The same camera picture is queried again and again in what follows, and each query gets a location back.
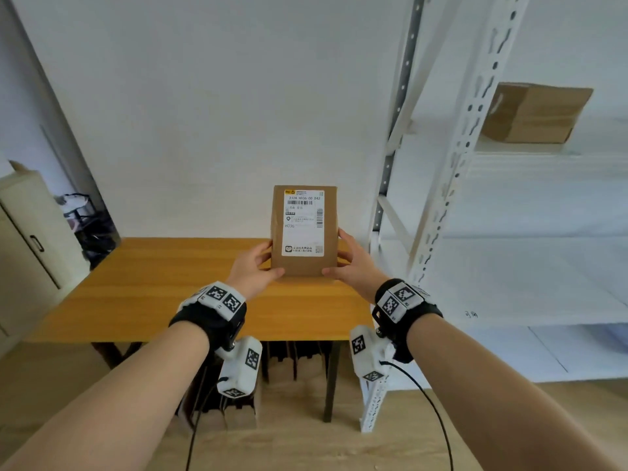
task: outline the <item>floor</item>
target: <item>floor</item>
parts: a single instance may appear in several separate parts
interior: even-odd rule
[[[89,345],[20,344],[0,360],[0,463],[56,411],[107,373]],[[628,463],[628,380],[542,386],[621,462]],[[362,399],[341,356],[334,421],[321,422],[322,376],[266,386],[259,429],[199,436],[193,470],[446,470],[438,421],[418,392],[392,392],[372,434],[358,432]],[[445,418],[457,470],[480,467]],[[189,436],[174,420],[148,470],[183,470]]]

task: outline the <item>cabinet handle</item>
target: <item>cabinet handle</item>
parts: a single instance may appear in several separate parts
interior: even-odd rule
[[[43,249],[43,246],[40,243],[40,241],[37,239],[37,237],[35,235],[31,235],[30,238],[33,240],[33,242],[37,246],[37,249],[40,251],[40,253],[43,253],[45,250]]]

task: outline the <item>black wrist strap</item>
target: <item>black wrist strap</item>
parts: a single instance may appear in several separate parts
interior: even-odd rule
[[[192,322],[207,334],[211,351],[230,350],[244,325],[245,315],[243,296],[229,286],[214,283],[184,300],[169,326],[181,321]]]
[[[428,294],[418,286],[411,286],[402,279],[389,279],[375,294],[373,319],[379,325],[381,335],[390,339],[396,352],[394,359],[409,364],[412,355],[406,337],[411,325],[426,314],[443,316],[436,305],[427,302]]]

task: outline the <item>cabinet door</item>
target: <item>cabinet door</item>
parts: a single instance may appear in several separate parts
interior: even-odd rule
[[[0,208],[0,326],[27,332],[48,311],[59,290]]]
[[[59,288],[88,275],[82,248],[39,173],[12,174],[0,184],[0,203]]]

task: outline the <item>orange wooden tabletop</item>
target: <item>orange wooden tabletop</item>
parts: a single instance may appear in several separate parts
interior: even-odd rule
[[[227,278],[256,238],[125,238],[27,338],[34,342],[149,341],[201,286]],[[373,325],[368,303],[339,281],[273,283],[248,304],[242,334],[259,340],[348,340]]]

